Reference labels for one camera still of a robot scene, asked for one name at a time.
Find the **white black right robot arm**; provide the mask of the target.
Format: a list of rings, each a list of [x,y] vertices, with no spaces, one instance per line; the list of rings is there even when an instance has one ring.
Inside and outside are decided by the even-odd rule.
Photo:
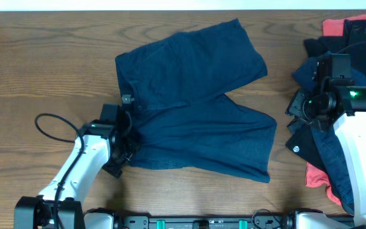
[[[296,91],[286,114],[322,132],[334,130],[345,157],[354,198],[354,228],[366,228],[366,87],[331,86]]]

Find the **navy blue shorts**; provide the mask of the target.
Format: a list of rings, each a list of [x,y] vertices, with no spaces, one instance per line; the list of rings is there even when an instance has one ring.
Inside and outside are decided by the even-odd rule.
[[[123,107],[142,143],[131,166],[196,167],[269,182],[276,121],[227,96],[268,73],[239,20],[176,33],[115,64]]]

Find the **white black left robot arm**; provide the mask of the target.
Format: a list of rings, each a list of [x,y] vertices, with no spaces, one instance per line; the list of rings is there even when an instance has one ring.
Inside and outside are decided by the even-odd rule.
[[[57,175],[36,197],[22,197],[14,210],[14,228],[123,228],[123,218],[82,205],[100,170],[119,178],[138,152],[132,117],[120,106],[104,105],[100,118],[75,130],[73,150]]]

